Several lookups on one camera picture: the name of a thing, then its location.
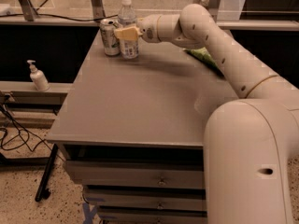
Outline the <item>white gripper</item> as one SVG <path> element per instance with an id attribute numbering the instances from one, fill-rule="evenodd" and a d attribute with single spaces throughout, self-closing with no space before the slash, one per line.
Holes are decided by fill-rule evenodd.
<path id="1" fill-rule="evenodd" d="M 141 36 L 148 43 L 159 43 L 160 40 L 157 31 L 159 18 L 159 15 L 148 15 L 138 20 L 138 27 L 118 28 L 114 31 L 114 35 L 119 40 L 137 41 Z"/>

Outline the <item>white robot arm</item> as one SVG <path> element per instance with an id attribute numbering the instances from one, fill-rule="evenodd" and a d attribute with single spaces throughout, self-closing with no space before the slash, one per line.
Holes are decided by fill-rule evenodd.
<path id="1" fill-rule="evenodd" d="M 299 148 L 299 90 L 197 4 L 178 15 L 149 15 L 115 35 L 206 48 L 237 95 L 206 124 L 207 223 L 293 224 L 288 161 Z"/>

